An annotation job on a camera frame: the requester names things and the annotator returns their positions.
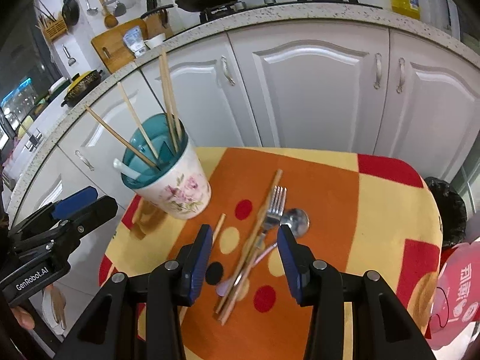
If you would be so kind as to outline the floral white utensil cup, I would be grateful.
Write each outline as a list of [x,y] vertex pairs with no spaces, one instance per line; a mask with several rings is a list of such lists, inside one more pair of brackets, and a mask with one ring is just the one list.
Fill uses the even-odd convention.
[[212,192],[203,171],[194,143],[186,131],[175,150],[168,131],[167,116],[157,114],[142,123],[159,157],[156,158],[140,130],[130,138],[130,144],[156,164],[148,166],[143,160],[126,149],[122,163],[137,172],[131,178],[122,174],[123,184],[177,219],[192,219],[208,205]]

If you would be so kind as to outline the speckled stone countertop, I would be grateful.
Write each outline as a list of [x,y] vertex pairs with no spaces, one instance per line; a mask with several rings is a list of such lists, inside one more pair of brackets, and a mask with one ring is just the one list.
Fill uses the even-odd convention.
[[[347,3],[292,2],[243,10],[233,15],[207,22],[206,24],[199,24],[198,26],[188,28],[166,40],[163,45],[168,52],[171,52],[204,38],[210,38],[236,29],[269,23],[281,23],[284,21],[313,20],[338,20],[340,22],[363,23],[381,28],[400,30],[401,32],[409,33],[415,37],[430,41],[457,55],[475,68],[479,68],[479,54],[453,36],[432,25],[408,16],[402,16],[390,10]],[[151,60],[156,59],[159,55],[160,47],[156,47],[142,57],[127,63],[120,70],[109,75],[109,77],[96,86],[72,108],[63,119],[55,124],[51,134],[40,144],[32,160],[20,174],[20,177],[16,181],[16,187],[11,192],[10,201],[6,208],[11,223],[15,222],[30,184],[39,172],[41,165],[47,159],[50,151],[66,131],[82,116],[86,111],[86,107],[97,102],[103,94],[115,87],[117,82],[123,80]]]

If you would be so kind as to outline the black trash bin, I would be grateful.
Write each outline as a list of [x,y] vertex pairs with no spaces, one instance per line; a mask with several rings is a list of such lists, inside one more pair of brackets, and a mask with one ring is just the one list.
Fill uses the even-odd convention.
[[433,176],[425,183],[435,199],[442,221],[442,247],[460,244],[466,237],[467,212],[465,202],[446,181]]

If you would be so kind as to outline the white seasoning bag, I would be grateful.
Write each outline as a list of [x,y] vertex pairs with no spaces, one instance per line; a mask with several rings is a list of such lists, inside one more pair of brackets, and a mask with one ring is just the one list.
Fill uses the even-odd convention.
[[139,26],[129,29],[123,35],[123,42],[128,49],[133,53],[135,58],[144,55],[147,52],[147,46],[143,39],[143,33]]

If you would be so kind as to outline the white cabinet door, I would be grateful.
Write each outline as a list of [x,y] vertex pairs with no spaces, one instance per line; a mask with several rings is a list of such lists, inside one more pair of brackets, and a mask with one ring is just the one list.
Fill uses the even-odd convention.
[[479,133],[479,69],[450,50],[391,31],[390,65],[374,153],[450,181]]
[[294,21],[234,30],[229,39],[263,146],[374,152],[386,99],[386,29]]

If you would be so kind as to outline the white plastic spoon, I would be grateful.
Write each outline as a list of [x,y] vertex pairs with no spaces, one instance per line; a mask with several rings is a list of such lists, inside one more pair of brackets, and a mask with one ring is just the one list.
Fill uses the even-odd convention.
[[141,175],[140,172],[134,171],[129,166],[122,163],[118,158],[115,158],[113,161],[114,169],[118,170],[123,175],[129,177],[132,180],[137,180],[137,178]]

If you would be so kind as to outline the orange yellow patterned tablecloth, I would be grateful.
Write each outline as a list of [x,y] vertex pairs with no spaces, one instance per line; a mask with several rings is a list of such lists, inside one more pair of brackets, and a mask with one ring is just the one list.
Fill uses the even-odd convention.
[[442,232],[407,163],[298,149],[200,148],[193,219],[137,199],[100,267],[126,284],[147,359],[428,359]]

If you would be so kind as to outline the thin curved wooden chopstick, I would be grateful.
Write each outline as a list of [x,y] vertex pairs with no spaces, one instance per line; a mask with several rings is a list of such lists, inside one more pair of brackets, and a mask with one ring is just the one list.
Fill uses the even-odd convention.
[[226,322],[230,317],[230,314],[233,311],[233,308],[239,297],[239,294],[242,291],[242,287],[244,286],[244,282],[247,280],[249,272],[253,267],[253,263],[255,262],[255,259],[258,256],[258,254],[260,253],[263,241],[264,241],[264,235],[260,233],[256,237],[254,243],[252,244],[252,247],[250,248],[250,251],[247,254],[247,258],[237,278],[233,280],[233,288],[229,291],[228,296],[226,297],[226,301],[220,311],[220,316],[218,319],[222,326],[226,324]]

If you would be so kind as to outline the white cabinet door right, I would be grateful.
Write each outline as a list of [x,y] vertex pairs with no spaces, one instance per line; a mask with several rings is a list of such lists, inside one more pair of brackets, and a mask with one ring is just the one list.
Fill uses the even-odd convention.
[[479,69],[450,50],[391,31],[390,65],[374,153],[450,181],[479,133]]

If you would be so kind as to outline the wooden cutting board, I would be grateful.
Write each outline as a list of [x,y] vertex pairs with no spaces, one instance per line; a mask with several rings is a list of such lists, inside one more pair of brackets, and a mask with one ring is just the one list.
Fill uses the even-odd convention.
[[134,54],[123,42],[123,36],[128,30],[138,26],[144,38],[147,36],[147,27],[143,19],[132,19],[124,24],[119,24],[94,37],[91,45],[98,57],[110,73],[118,71],[127,63],[135,59]]

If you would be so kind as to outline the light wooden chopstick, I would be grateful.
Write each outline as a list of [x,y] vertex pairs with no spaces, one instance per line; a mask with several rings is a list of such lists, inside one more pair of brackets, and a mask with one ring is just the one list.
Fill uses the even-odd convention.
[[168,92],[167,71],[165,70],[165,67],[164,67],[162,55],[159,56],[159,64],[160,64],[161,85],[162,85],[162,91],[163,91],[163,101],[164,101],[166,112],[167,112],[168,130],[171,136],[174,153],[176,154],[178,152],[178,144],[177,144],[176,134],[174,132],[173,114],[172,114],[171,102],[170,102],[169,92]]
[[168,66],[167,52],[166,52],[166,49],[164,47],[162,47],[160,55],[162,55],[162,57],[163,57],[163,64],[164,64],[165,70],[167,71],[167,83],[168,83],[169,98],[170,98],[170,102],[171,102],[172,117],[173,117],[173,121],[174,121],[174,128],[175,128],[175,132],[176,132],[177,144],[180,144],[182,142],[183,131],[182,131],[182,126],[181,126],[179,117],[178,117],[176,99],[175,99],[174,91],[173,91],[173,83],[172,83],[172,78],[171,78],[171,74],[170,74],[169,66]]

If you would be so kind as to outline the wooden spatula hanging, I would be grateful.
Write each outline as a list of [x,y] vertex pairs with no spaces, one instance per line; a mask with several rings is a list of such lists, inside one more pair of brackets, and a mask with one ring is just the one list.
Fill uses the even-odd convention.
[[107,29],[113,29],[114,27],[117,26],[118,20],[117,18],[110,13],[110,11],[107,8],[105,0],[98,0],[103,8],[103,23]]

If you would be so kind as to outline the silver metal fork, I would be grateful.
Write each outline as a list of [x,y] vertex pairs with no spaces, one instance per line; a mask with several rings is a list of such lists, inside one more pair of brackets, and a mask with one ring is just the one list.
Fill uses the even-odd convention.
[[[285,210],[286,200],[287,200],[287,188],[275,185],[272,189],[272,196],[270,198],[270,202],[268,204],[268,208],[266,210],[265,216],[261,221],[260,228],[259,228],[258,232],[256,233],[255,238],[254,238],[253,242],[251,243],[251,246],[248,249],[248,252],[250,251],[250,249],[252,247],[252,244],[254,243],[256,237],[260,233],[262,233],[264,235],[264,238],[265,238],[267,233],[269,232],[269,230],[276,227],[280,223],[280,219],[283,216],[283,213],[284,213],[284,210]],[[227,294],[233,288],[233,280],[236,279],[238,275],[239,275],[239,273],[235,274],[231,278],[232,280],[229,283],[229,287],[226,291],[226,294],[225,294],[224,298],[227,297]]]

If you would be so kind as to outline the dark wooden chopstick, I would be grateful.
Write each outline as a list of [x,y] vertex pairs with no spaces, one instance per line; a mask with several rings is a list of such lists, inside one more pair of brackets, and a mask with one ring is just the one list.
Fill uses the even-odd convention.
[[[281,180],[281,177],[282,177],[282,174],[283,174],[283,170],[281,169],[278,169],[277,172],[275,173],[275,176],[273,178],[273,182],[272,182],[272,189],[275,185],[278,185],[280,186],[280,180]],[[264,205],[261,207],[261,210],[259,211],[259,214],[257,215],[257,220],[256,220],[256,224],[254,225],[253,227],[253,230],[250,232],[250,236],[247,238],[247,242],[244,246],[244,250],[242,251],[242,254],[241,254],[241,257],[238,261],[238,264],[237,266],[235,267],[235,270],[233,272],[233,275],[232,277],[239,273],[240,271],[240,268],[241,268],[241,265],[243,264],[246,256],[247,256],[247,253],[248,253],[248,249],[249,247],[251,246],[251,243],[253,242],[254,238],[255,238],[255,235],[256,233],[258,232],[258,230],[260,230],[260,224],[261,224],[261,221],[262,219],[264,218],[265,216],[265,213],[266,213],[266,210],[268,208],[268,204],[270,202],[270,198],[272,196],[272,189],[271,191],[268,193],[268,198],[266,199]],[[219,301],[216,309],[215,309],[215,313],[217,315],[217,319],[219,319],[219,316],[220,316],[220,313],[221,313],[221,309],[222,307],[224,306],[224,303],[226,301],[226,298],[222,297],[222,299]]]

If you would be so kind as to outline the silver metal spoon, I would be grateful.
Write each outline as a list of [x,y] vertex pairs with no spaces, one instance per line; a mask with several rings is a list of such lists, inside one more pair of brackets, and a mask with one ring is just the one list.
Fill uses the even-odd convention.
[[[280,225],[287,225],[292,231],[295,238],[299,238],[306,234],[308,231],[310,221],[308,214],[301,209],[294,208],[288,210],[283,214],[280,220]],[[253,266],[255,267],[264,257],[268,256],[276,247],[278,243],[274,242],[270,244],[255,260]],[[227,287],[231,282],[231,278],[219,283],[216,286],[216,294],[220,297],[224,297],[227,291]]]

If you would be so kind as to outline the wooden knife block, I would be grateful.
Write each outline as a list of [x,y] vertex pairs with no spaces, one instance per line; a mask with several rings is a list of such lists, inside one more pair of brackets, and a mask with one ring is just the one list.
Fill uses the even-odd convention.
[[173,36],[168,14],[173,8],[173,4],[161,5],[159,0],[146,0],[146,12],[142,14],[141,19],[145,22],[148,39],[160,34],[166,38]]

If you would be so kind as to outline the wooden chopstick in cup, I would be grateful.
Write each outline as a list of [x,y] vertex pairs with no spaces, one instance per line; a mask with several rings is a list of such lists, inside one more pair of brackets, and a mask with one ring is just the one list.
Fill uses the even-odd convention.
[[106,129],[106,131],[111,133],[114,136],[115,139],[117,139],[119,142],[121,142],[128,150],[130,150],[138,158],[140,158],[140,160],[142,160],[143,163],[145,163],[149,167],[154,167],[154,168],[159,169],[159,167],[156,165],[156,163],[154,163],[150,158],[146,157],[142,152],[140,152],[133,145],[131,145],[128,141],[126,141],[126,139],[122,138],[122,136],[117,131],[115,131],[105,121],[103,121],[102,118],[99,115],[97,115],[90,107],[87,106],[85,109],[86,109],[86,111],[89,112],[89,114],[91,116],[93,116],[97,120],[97,122],[100,123],[100,125],[102,125]]
[[143,127],[142,122],[140,121],[139,117],[137,116],[137,113],[134,110],[134,107],[133,107],[132,103],[130,102],[130,100],[128,98],[128,95],[126,94],[126,91],[124,90],[124,87],[122,86],[121,82],[117,84],[117,88],[119,89],[120,94],[122,95],[122,98],[123,98],[125,104],[127,105],[127,108],[129,110],[131,116],[133,116],[133,120],[135,121],[138,130],[140,131],[143,138],[145,139],[145,143],[150,148],[151,153],[154,155],[154,158],[159,159],[159,153],[156,150],[156,148],[154,147],[153,142],[151,141],[151,139],[147,135],[146,130]]

